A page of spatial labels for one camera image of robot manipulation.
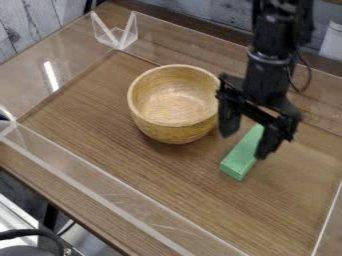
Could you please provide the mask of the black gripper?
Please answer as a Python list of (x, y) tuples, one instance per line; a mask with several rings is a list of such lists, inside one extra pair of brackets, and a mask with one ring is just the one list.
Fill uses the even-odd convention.
[(251, 54), (243, 78), (220, 73), (216, 90), (217, 128), (223, 138), (240, 127), (247, 116), (264, 127), (255, 157), (264, 160), (283, 140), (291, 141), (302, 121), (302, 113), (290, 102), (287, 92), (296, 59), (292, 55), (273, 58)]

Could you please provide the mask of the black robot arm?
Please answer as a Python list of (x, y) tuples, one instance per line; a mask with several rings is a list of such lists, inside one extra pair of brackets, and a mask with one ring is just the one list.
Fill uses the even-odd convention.
[(263, 126), (253, 156), (263, 160), (284, 141), (292, 141), (303, 119), (287, 92), (295, 88), (292, 75), (303, 61), (299, 47), (311, 41), (312, 0), (252, 0), (253, 39), (247, 51), (243, 78), (217, 76), (217, 124), (223, 137), (240, 128), (248, 117)]

